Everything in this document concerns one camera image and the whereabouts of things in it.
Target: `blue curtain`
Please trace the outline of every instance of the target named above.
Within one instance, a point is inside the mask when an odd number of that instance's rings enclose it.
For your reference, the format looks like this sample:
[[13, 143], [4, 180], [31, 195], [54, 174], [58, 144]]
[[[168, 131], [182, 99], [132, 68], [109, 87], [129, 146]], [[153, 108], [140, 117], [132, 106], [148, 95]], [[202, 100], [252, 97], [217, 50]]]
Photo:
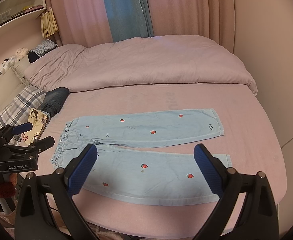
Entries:
[[152, 37], [147, 0], [104, 0], [113, 42]]

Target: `bed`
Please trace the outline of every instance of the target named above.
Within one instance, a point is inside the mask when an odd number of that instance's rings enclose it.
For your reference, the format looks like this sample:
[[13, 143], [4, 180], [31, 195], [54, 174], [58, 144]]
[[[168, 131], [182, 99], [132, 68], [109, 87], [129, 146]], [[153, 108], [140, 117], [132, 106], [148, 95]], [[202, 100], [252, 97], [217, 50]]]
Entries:
[[[32, 85], [45, 91], [65, 86], [72, 92], [42, 135], [54, 137], [55, 146], [39, 155], [36, 174], [54, 171], [50, 159], [60, 134], [65, 123], [76, 117], [214, 108], [225, 135], [201, 143], [213, 154], [229, 154], [241, 173], [264, 171], [278, 204], [286, 192], [282, 152], [255, 97], [255, 82], [243, 63], [201, 36], [131, 40], [91, 49], [65, 45], [26, 69], [26, 78]], [[152, 150], [192, 154], [197, 143]], [[194, 236], [216, 204], [137, 205], [84, 189], [73, 200], [83, 217], [93, 224], [129, 235], [167, 239]], [[243, 200], [240, 195], [226, 231], [234, 226]]]

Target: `stuffed toy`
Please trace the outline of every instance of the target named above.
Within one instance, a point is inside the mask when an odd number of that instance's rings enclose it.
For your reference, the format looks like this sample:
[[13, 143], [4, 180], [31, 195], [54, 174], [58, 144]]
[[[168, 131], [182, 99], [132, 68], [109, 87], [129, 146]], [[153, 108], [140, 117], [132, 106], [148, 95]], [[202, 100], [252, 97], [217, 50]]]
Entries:
[[15, 55], [11, 56], [9, 59], [5, 59], [4, 62], [0, 64], [0, 75], [4, 74], [11, 66], [15, 65], [20, 59], [23, 59], [29, 50], [27, 48], [19, 48], [15, 52]]
[[3, 75], [11, 67], [9, 61], [4, 61], [0, 64], [0, 73]]
[[19, 61], [19, 59], [18, 59], [18, 57], [17, 57], [16, 55], [11, 56], [11, 57], [9, 58], [10, 66], [15, 65], [18, 61]]
[[19, 60], [21, 60], [28, 54], [28, 52], [29, 50], [27, 48], [20, 48], [20, 49], [17, 49], [17, 51], [15, 52], [15, 55], [17, 56]]

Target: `folded clothing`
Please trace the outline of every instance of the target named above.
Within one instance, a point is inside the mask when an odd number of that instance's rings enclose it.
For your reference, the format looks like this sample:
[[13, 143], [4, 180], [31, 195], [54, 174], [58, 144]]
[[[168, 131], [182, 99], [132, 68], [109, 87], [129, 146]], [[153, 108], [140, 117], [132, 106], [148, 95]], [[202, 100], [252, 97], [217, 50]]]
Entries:
[[65, 87], [56, 88], [47, 92], [43, 103], [40, 106], [40, 110], [49, 113], [50, 116], [55, 116], [61, 111], [61, 108], [63, 107], [69, 93], [69, 89]]

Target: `plaid pillow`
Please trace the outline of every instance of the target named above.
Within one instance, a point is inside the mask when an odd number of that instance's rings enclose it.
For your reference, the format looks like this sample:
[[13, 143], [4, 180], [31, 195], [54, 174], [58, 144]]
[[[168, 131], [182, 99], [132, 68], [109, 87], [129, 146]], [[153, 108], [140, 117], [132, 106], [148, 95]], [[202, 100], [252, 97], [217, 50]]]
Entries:
[[[45, 92], [35, 86], [26, 86], [8, 106], [0, 112], [0, 127], [7, 124], [19, 125], [28, 122], [30, 108], [38, 109], [45, 97]], [[9, 142], [11, 145], [19, 145], [20, 135], [14, 135]]]
[[44, 54], [49, 52], [50, 50], [53, 50], [57, 47], [58, 45], [55, 44], [51, 40], [44, 40], [42, 41], [38, 46], [36, 46], [34, 49], [30, 49], [30, 51], [35, 52], [39, 57], [42, 57]]

